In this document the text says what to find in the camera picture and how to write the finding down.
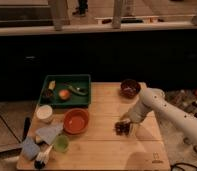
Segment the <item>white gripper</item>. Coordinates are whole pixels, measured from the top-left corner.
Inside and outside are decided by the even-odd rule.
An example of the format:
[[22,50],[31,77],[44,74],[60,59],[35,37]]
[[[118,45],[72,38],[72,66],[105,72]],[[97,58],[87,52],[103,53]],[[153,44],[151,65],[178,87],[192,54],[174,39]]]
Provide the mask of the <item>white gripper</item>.
[[134,108],[130,108],[127,112],[125,112],[121,117],[121,121],[129,121],[132,124],[139,124],[141,123],[141,113]]

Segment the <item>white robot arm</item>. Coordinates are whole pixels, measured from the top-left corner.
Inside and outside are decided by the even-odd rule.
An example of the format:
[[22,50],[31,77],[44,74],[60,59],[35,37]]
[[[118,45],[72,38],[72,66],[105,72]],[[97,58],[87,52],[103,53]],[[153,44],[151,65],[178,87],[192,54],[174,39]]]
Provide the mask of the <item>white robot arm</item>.
[[197,144],[197,118],[167,102],[161,89],[141,89],[138,101],[121,116],[121,120],[129,119],[132,123],[138,124],[143,122],[151,111],[163,115]]

